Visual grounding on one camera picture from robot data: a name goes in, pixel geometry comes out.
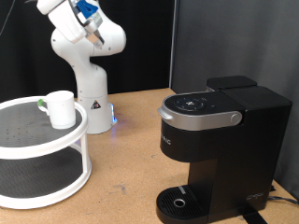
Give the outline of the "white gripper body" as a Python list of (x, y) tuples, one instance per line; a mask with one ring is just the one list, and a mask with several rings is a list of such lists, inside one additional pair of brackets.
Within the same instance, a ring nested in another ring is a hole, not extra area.
[(68, 1), (58, 5), (48, 14), (48, 17), (56, 29), (72, 43), (77, 43), (86, 35)]

